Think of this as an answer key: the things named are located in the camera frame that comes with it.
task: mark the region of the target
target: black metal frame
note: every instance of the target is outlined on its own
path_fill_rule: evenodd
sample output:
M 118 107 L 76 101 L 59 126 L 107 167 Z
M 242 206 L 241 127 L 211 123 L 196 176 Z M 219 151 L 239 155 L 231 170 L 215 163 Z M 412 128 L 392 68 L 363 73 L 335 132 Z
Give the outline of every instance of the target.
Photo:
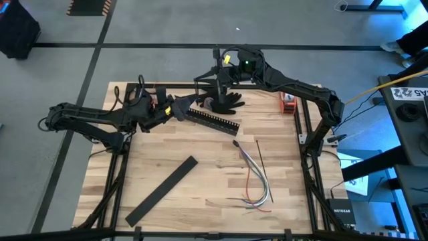
M 370 11 L 387 13 L 404 13 L 403 6 L 379 6 L 382 0 L 373 0 L 370 5 L 341 5 L 342 11 Z
M 136 84 L 128 84 L 128 88 L 132 88 L 132 85 Z M 157 86 L 165 86 L 167 88 L 188 88 L 194 89 L 193 84 L 157 84 Z M 147 88 L 152 88 L 153 84 L 147 84 Z M 239 85 L 234 86 L 234 89 L 245 89 L 245 90 L 255 90 L 257 89 L 254 85 Z M 303 113 L 305 117 L 306 129 L 308 134 L 312 132 L 312 125 L 310 123 L 310 115 L 308 110 L 308 104 L 306 100 L 302 100 Z M 297 138 L 298 134 L 302 134 L 302 126 L 300 122 L 299 110 L 296 108 L 296 112 L 294 114 L 294 120 L 297 130 Z M 330 227 L 330 222 L 334 224 L 334 227 L 338 227 L 338 220 L 334 217 L 331 209 L 328 204 L 326 204 L 326 200 L 324 197 L 324 189 L 322 187 L 322 178 L 320 174 L 320 167 L 318 163 L 318 158 L 316 155 L 311 155 L 311 159 L 313 162 L 314 168 L 314 177 L 310 177 L 308 171 L 307 158 L 308 154 L 302 148 L 303 145 L 299 144 L 300 157 L 302 161 L 303 176 L 304 183 L 306 187 L 306 196 L 308 199 L 308 209 L 310 216 L 310 224 L 313 231 L 313 234 L 292 234 L 290 229 L 284 229 L 284 233 L 281 234 L 246 234 L 246 233 L 219 233 L 219 232 L 144 232 L 141 231 L 141 227 L 135 227 L 135 231 L 126 232 L 126 231 L 116 231 L 120 200 L 122 198 L 122 190 L 124 185 L 124 177 L 126 173 L 126 167 L 128 164 L 128 156 L 130 151 L 130 144 L 132 141 L 132 136 L 129 137 L 125 144 L 125 153 L 123 154 L 120 171 L 118 172 L 118 177 L 116 180 L 119 182 L 119 186 L 116 190 L 116 196 L 114 198 L 114 205 L 112 208 L 112 217 L 110 219 L 110 225 L 107 228 L 104 228 L 104 221 L 107 212 L 107 206 L 102 208 L 100 212 L 100 216 L 98 218 L 98 223 L 96 228 L 74 228 L 67 231 L 59 231 L 59 232 L 46 232 L 46 233 L 36 233 L 36 234 L 24 234 L 24 235 L 16 235 L 16 236 L 4 236 L 0 237 L 0 241 L 17 241 L 17 240 L 97 240 L 102 238 L 110 238 L 110 240 L 114 240 L 117 236 L 126 236 L 126 237 L 134 237 L 134 240 L 143 240 L 144 237 L 164 237 L 164 238 L 205 238 L 208 240 L 219 240 L 222 238 L 277 238 L 281 240 L 292 241 L 292 239 L 316 239 L 316 240 L 406 240 L 402 238 L 391 238 L 391 237 L 382 237 L 382 236 L 371 236 L 364 234 L 357 234 L 354 232 L 339 232 L 332 231 Z M 107 197 L 109 189 L 113 186 L 114 180 L 114 172 L 116 168 L 118 160 L 118 155 L 112 155 L 110 166 L 108 169 L 108 174 L 106 178 L 106 186 L 104 187 L 104 197 Z M 322 208 L 322 219 L 324 222 L 324 229 L 318 229 L 318 220 L 316 217 L 315 211 L 315 203 L 313 199 L 313 195 L 316 196 L 317 200 L 321 204 Z

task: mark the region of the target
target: wooden table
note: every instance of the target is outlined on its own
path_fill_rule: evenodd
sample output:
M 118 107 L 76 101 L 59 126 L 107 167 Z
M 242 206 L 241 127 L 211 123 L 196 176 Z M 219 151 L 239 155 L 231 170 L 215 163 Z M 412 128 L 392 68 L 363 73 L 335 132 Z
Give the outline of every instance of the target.
M 126 84 L 109 84 L 103 109 L 110 109 L 114 102 L 114 86 L 117 85 L 123 93 Z M 170 89 L 167 92 L 184 96 L 194 90 Z M 189 121 L 179 122 L 175 118 L 155 127 L 151 133 L 138 131 L 133 136 L 117 230 L 133 231 L 124 218 L 192 155 L 199 164 L 143 217 L 137 224 L 142 230 L 281 234 L 289 228 L 293 234 L 312 233 L 294 116 L 280 113 L 278 93 L 261 90 L 234 92 L 243 95 L 245 106 L 237 108 L 235 115 L 216 115 L 241 125 L 236 137 Z M 312 126 L 316 127 L 320 120 L 318 108 L 314 103 L 308 104 Z M 196 104 L 192 108 L 203 110 Z M 305 132 L 304 116 L 300 114 Z M 113 131 L 111 127 L 103 128 Z M 259 141 L 274 198 L 274 203 L 269 199 L 262 208 L 271 210 L 271 213 L 247 210 L 242 201 L 231 199 L 242 198 L 247 175 L 245 161 L 232 144 L 234 139 L 261 166 L 255 143 L 255 140 Z M 94 145 L 92 152 L 103 148 Z M 336 152 L 330 147 L 324 150 Z M 74 226 L 81 224 L 102 199 L 110 157 L 111 154 L 102 153 L 90 159 Z M 325 193 L 329 197 L 330 188 L 343 180 L 339 161 L 328 153 L 323 153 L 319 160 Z M 259 197 L 262 185 L 253 174 L 249 186 L 250 197 Z M 334 195 L 347 198 L 343 184 L 334 188 Z M 106 220 L 110 220 L 111 206 Z M 317 210 L 318 223 L 322 227 L 319 205 Z

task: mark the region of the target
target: gray floor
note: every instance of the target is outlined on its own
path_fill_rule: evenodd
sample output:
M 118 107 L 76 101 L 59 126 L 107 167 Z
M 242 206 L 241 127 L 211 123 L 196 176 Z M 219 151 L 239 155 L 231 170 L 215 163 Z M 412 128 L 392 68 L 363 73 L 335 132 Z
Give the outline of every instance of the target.
M 105 18 L 66 16 L 70 0 L 21 2 L 41 23 L 39 42 L 98 40 Z M 408 31 L 401 15 L 340 13 L 333 10 L 335 3 L 118 0 L 105 42 L 375 46 Z M 93 51 L 35 48 L 22 62 L 0 55 L 0 123 L 5 125 L 0 131 L 0 236 L 29 231 L 64 135 L 39 131 L 37 121 L 49 106 L 76 101 Z M 377 85 L 377 76 L 403 69 L 396 56 L 384 52 L 264 52 L 285 75 L 334 89 L 343 100 Z M 101 107 L 110 81 L 135 81 L 138 74 L 147 81 L 189 81 L 212 64 L 211 50 L 103 49 L 84 105 Z M 347 106 L 345 116 L 363 100 Z M 382 106 L 339 133 L 350 135 L 341 143 L 343 149 L 385 150 L 394 145 L 386 140 L 397 139 Z M 91 145 L 74 135 L 43 230 L 70 228 Z

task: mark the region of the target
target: black glove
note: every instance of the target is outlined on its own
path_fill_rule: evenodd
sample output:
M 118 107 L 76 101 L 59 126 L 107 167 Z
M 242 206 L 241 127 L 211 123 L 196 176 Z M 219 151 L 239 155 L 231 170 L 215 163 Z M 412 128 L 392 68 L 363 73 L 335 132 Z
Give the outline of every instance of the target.
M 216 88 L 202 88 L 202 90 L 207 93 L 199 95 L 198 102 L 202 102 L 200 107 L 209 109 L 210 111 L 217 114 L 235 114 L 236 111 L 231 110 L 232 108 L 240 107 L 245 104 L 245 102 L 237 101 L 242 97 L 238 93 L 229 93 L 225 96 L 225 101 L 223 104 L 219 102 L 219 95 Z

